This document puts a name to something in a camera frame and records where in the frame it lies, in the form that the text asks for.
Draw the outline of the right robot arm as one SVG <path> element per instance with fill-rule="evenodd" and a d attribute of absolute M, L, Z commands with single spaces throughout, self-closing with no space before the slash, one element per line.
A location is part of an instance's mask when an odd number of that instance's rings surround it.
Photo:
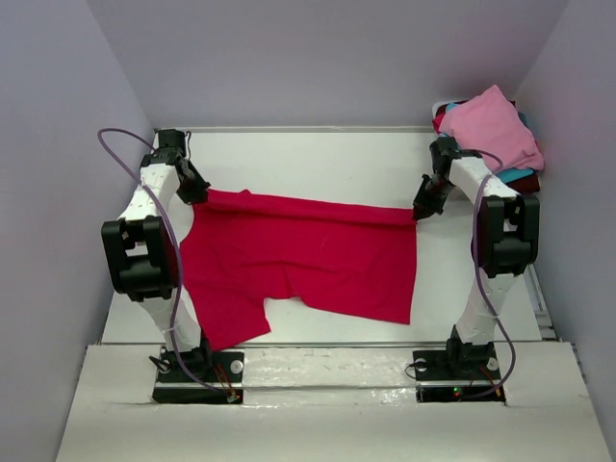
<path fill-rule="evenodd" d="M 442 214 L 449 193 L 465 194 L 474 206 L 471 254 L 475 278 L 469 298 L 446 346 L 414 354 L 421 382 L 478 378 L 496 363 L 495 332 L 507 293 L 538 255 L 540 202 L 506 186 L 485 161 L 490 153 L 459 147 L 453 137 L 429 146 L 431 174 L 424 175 L 413 201 L 417 220 Z"/>

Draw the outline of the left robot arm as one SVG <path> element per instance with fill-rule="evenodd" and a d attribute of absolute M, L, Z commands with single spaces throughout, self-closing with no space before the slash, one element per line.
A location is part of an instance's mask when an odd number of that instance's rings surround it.
<path fill-rule="evenodd" d="M 179 240 L 168 216 L 173 197 L 188 206 L 208 200 L 211 185 L 191 161 L 190 137 L 176 129 L 160 130 L 139 170 L 123 167 L 136 188 L 119 217 L 103 223 L 101 238 L 115 291 L 139 304 L 164 337 L 165 353 L 153 361 L 158 371 L 203 385 L 213 356 L 182 298 Z"/>

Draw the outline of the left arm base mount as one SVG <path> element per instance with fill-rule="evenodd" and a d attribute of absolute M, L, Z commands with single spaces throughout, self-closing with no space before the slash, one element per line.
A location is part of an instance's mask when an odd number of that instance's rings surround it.
<path fill-rule="evenodd" d="M 190 374 L 181 368 L 174 353 L 162 348 L 149 356 L 156 369 L 152 399 L 158 404 L 239 405 L 244 402 L 244 352 L 214 352 L 211 361 L 199 350 L 182 354 Z"/>

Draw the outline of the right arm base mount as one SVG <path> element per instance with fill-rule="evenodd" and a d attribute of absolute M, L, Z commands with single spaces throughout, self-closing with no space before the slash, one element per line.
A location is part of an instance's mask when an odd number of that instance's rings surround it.
<path fill-rule="evenodd" d="M 418 403 L 499 402 L 506 397 L 499 369 L 477 362 L 454 366 L 443 349 L 413 352 L 404 373 L 415 381 Z"/>

